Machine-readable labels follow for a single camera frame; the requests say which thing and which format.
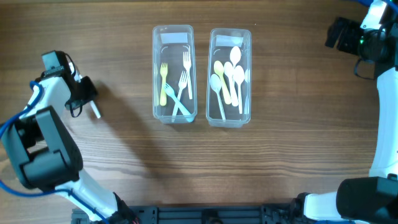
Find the white plastic fork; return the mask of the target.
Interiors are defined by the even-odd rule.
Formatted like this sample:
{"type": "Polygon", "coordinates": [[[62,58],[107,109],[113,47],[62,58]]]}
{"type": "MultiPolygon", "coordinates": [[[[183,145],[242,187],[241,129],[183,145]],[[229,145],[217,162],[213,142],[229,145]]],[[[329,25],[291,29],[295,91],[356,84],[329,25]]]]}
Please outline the white plastic fork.
{"type": "Polygon", "coordinates": [[[187,120],[187,122],[188,123],[193,122],[194,118],[192,117],[192,114],[189,112],[189,110],[186,109],[186,107],[175,96],[174,89],[168,83],[166,83],[164,85],[164,90],[165,90],[166,94],[174,100],[175,106],[182,112],[182,115],[187,120]]]}
{"type": "Polygon", "coordinates": [[[100,119],[101,114],[100,114],[100,111],[99,111],[98,107],[96,106],[95,102],[94,102],[94,101],[90,101],[90,106],[91,106],[91,108],[92,108],[92,110],[93,110],[95,116],[96,116],[98,119],[100,119]]]}
{"type": "Polygon", "coordinates": [[[193,99],[192,81],[191,81],[191,77],[190,77],[191,66],[192,66],[192,62],[191,62],[191,57],[190,57],[190,51],[184,52],[183,53],[183,67],[187,73],[187,88],[188,88],[188,97],[190,100],[193,99]]]}
{"type": "MultiPolygon", "coordinates": [[[[187,72],[183,71],[181,76],[180,76],[179,83],[178,83],[178,95],[177,95],[177,99],[178,100],[181,99],[182,91],[187,87],[187,82],[188,82],[187,72]]],[[[175,121],[175,116],[177,115],[177,113],[178,113],[178,106],[175,105],[173,113],[172,113],[172,116],[173,116],[172,122],[175,121]]]]}

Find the yellow plastic fork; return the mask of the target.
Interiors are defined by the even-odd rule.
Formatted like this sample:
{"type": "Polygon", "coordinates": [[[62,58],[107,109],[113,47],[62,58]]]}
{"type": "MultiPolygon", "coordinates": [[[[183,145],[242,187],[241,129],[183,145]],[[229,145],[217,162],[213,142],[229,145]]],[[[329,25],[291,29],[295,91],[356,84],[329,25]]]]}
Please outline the yellow plastic fork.
{"type": "Polygon", "coordinates": [[[164,90],[168,74],[168,63],[162,63],[160,66],[160,76],[162,78],[161,92],[160,92],[160,105],[165,106],[167,104],[167,95],[164,90]]]}

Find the white plastic spoon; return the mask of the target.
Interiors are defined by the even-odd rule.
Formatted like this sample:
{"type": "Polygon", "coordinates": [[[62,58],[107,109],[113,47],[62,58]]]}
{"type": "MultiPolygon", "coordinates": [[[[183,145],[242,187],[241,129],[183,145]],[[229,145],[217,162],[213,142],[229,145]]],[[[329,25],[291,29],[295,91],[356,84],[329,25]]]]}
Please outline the white plastic spoon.
{"type": "Polygon", "coordinates": [[[226,120],[226,116],[225,116],[225,113],[224,113],[224,108],[223,108],[223,104],[222,104],[221,97],[220,97],[221,80],[220,80],[218,75],[212,74],[212,76],[210,77],[210,86],[211,86],[211,89],[217,95],[221,118],[222,118],[223,121],[225,121],[226,120]]]}
{"type": "Polygon", "coordinates": [[[234,46],[231,49],[229,58],[230,58],[230,61],[233,65],[233,67],[235,68],[241,59],[241,50],[238,46],[234,46]]]}
{"type": "Polygon", "coordinates": [[[234,69],[234,75],[233,79],[238,85],[238,108],[239,108],[239,113],[243,113],[243,106],[242,106],[242,94],[241,94],[241,85],[244,81],[244,70],[242,66],[237,65],[234,69]]]}
{"type": "Polygon", "coordinates": [[[233,80],[233,74],[234,74],[234,68],[231,62],[226,62],[224,64],[224,73],[228,77],[229,81],[229,91],[230,91],[230,96],[231,96],[231,104],[233,106],[238,106],[238,96],[236,93],[235,85],[234,85],[234,80],[233,80]]]}

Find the yellow plastic spoon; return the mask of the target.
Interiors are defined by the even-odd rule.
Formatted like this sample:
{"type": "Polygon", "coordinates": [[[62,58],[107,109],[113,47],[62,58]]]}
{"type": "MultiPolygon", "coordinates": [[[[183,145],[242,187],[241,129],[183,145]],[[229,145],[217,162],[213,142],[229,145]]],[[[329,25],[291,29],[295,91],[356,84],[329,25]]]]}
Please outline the yellow plastic spoon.
{"type": "Polygon", "coordinates": [[[219,78],[221,80],[221,87],[222,87],[224,102],[227,105],[230,105],[231,104],[231,96],[229,94],[228,87],[226,86],[226,82],[224,80],[224,66],[219,60],[216,60],[214,62],[213,68],[214,68],[215,73],[219,76],[219,78]]]}

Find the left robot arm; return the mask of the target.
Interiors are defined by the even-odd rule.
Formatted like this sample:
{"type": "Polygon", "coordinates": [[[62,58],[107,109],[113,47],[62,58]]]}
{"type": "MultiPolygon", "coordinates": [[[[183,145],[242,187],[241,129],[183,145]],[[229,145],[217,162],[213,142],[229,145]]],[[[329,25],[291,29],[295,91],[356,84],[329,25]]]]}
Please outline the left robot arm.
{"type": "Polygon", "coordinates": [[[42,54],[45,71],[29,83],[33,94],[25,108],[1,125],[1,142],[20,183],[29,192],[1,188],[18,197],[59,195],[88,215],[93,223],[139,223],[116,193],[102,188],[83,168],[81,152],[60,119],[64,110],[92,102],[98,92],[81,77],[65,52],[42,54]]]}

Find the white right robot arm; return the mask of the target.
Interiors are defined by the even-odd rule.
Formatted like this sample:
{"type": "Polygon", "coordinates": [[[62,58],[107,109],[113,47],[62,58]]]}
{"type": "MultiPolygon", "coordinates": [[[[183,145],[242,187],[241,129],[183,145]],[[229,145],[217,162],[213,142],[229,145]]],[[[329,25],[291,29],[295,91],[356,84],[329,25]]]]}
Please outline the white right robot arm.
{"type": "Polygon", "coordinates": [[[397,223],[397,1],[363,1],[362,23],[339,17],[327,47],[374,64],[379,95],[377,146],[368,177],[346,179],[338,190],[300,194],[291,216],[317,223],[397,223]]]}

